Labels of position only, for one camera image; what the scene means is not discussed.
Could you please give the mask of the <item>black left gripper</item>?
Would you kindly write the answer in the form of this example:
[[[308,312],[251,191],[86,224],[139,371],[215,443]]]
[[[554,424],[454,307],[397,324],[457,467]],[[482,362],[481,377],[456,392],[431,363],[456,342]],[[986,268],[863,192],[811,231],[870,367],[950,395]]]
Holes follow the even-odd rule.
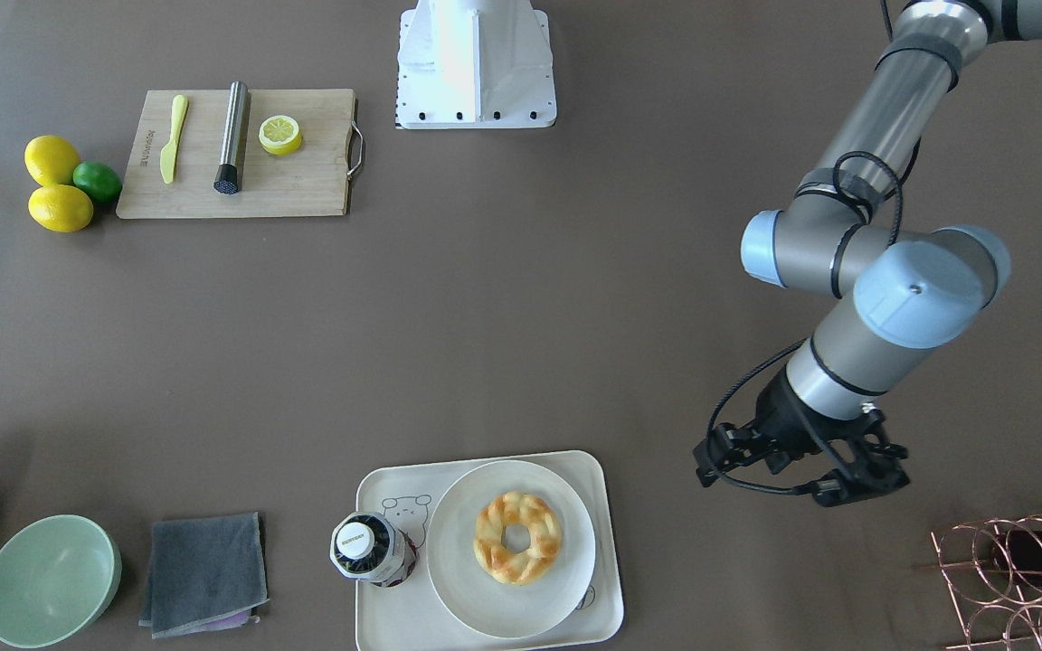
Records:
[[[755,404],[752,429],[771,442],[765,464],[774,476],[807,454],[823,452],[823,444],[845,439],[853,420],[818,414],[792,389],[785,370],[766,383]]]

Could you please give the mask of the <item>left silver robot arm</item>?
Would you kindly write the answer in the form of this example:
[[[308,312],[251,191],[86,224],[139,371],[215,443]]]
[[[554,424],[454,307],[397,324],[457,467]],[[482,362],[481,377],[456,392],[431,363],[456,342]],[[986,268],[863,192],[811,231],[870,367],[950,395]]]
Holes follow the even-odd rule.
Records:
[[[874,225],[901,183],[931,115],[992,42],[1042,40],[1042,1],[913,1],[898,16],[871,85],[785,210],[758,212],[741,240],[750,276],[837,300],[758,397],[748,442],[773,473],[855,441],[855,461],[885,479],[897,450],[864,405],[931,351],[960,336],[1010,275],[1008,248],[984,228],[926,234]]]

